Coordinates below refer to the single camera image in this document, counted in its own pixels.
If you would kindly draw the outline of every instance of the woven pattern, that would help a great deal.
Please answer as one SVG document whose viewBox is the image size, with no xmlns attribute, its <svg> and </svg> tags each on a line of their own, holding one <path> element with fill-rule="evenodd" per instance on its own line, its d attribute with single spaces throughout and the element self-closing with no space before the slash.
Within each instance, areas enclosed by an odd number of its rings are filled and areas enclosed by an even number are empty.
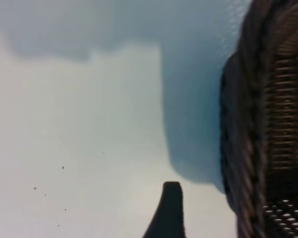
<svg viewBox="0 0 298 238">
<path fill-rule="evenodd" d="M 268 197 L 298 192 L 298 56 L 275 57 L 266 87 Z"/>
<path fill-rule="evenodd" d="M 298 197 L 268 203 L 264 216 L 268 237 L 298 238 Z"/>
<path fill-rule="evenodd" d="M 264 209 L 298 195 L 298 0 L 253 1 L 220 102 L 224 188 L 238 237 L 288 237 L 268 232 L 276 229 Z"/>
</svg>

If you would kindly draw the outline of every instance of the wicker weave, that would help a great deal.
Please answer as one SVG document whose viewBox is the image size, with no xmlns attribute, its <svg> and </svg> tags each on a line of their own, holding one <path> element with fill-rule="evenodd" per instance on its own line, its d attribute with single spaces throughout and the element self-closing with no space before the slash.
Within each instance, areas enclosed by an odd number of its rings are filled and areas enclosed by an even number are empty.
<svg viewBox="0 0 298 238">
<path fill-rule="evenodd" d="M 298 0 L 254 0 L 221 84 L 221 162 L 239 238 L 298 238 Z"/>
</svg>

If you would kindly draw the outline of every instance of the brown wicker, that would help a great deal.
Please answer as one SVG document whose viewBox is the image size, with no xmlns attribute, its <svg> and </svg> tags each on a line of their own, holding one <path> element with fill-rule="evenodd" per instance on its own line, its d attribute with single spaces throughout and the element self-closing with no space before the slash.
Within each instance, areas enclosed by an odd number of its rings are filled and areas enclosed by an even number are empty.
<svg viewBox="0 0 298 238">
<path fill-rule="evenodd" d="M 254 0 L 221 84 L 221 163 L 239 238 L 298 238 L 298 0 Z"/>
</svg>

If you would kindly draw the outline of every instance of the white surface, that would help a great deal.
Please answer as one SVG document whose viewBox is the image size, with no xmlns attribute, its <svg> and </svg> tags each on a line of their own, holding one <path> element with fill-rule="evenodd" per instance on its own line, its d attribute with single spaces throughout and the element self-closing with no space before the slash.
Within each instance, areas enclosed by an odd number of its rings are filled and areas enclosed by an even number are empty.
<svg viewBox="0 0 298 238">
<path fill-rule="evenodd" d="M 0 238 L 140 238 L 168 180 L 187 237 L 235 237 L 218 86 L 246 2 L 0 0 Z"/>
</svg>

